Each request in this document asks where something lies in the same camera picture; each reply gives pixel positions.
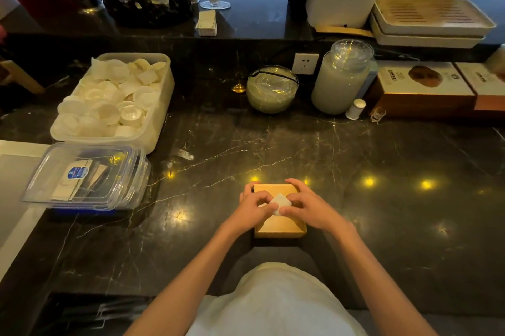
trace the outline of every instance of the electrical outlet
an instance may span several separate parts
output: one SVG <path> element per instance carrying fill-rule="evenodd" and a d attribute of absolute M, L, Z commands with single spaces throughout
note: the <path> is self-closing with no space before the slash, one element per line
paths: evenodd
<path fill-rule="evenodd" d="M 318 58 L 317 53 L 295 53 L 291 71 L 295 74 L 314 74 Z"/>

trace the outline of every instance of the glass jar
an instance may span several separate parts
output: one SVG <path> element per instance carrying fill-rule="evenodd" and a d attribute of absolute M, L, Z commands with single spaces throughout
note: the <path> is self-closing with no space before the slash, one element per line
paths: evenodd
<path fill-rule="evenodd" d="M 341 39 L 323 57 L 312 103 L 326 114 L 344 113 L 370 71 L 374 50 L 358 39 Z"/>

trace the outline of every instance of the stacked plastic containers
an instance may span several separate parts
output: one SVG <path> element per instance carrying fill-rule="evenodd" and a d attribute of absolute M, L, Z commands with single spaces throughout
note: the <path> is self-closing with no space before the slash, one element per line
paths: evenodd
<path fill-rule="evenodd" d="M 23 202 L 50 208 L 111 211 L 141 203 L 151 164 L 130 145 L 56 144 L 47 149 Z"/>

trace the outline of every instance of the cardboard box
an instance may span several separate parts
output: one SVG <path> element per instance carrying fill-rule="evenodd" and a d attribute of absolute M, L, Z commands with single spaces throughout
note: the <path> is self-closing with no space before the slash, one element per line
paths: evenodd
<path fill-rule="evenodd" d="M 254 185 L 254 191 L 268 191 L 273 197 L 278 194 L 284 196 L 298 192 L 292 184 L 257 184 Z M 270 238 L 297 238 L 307 233 L 305 222 L 289 216 L 274 216 L 268 218 L 263 225 L 258 225 L 254 229 L 255 237 Z"/>
<path fill-rule="evenodd" d="M 366 99 L 386 116 L 438 118 L 473 110 L 475 94 L 450 62 L 377 62 L 377 81 Z"/>
<path fill-rule="evenodd" d="M 505 111 L 505 82 L 482 63 L 455 63 L 463 78 L 477 94 L 475 110 Z"/>

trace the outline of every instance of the dish rack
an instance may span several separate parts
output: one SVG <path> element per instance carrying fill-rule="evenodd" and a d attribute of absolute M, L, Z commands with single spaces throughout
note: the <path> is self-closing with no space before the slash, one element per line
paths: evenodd
<path fill-rule="evenodd" d="M 469 0 L 376 0 L 371 27 L 382 45 L 471 48 L 496 24 Z"/>

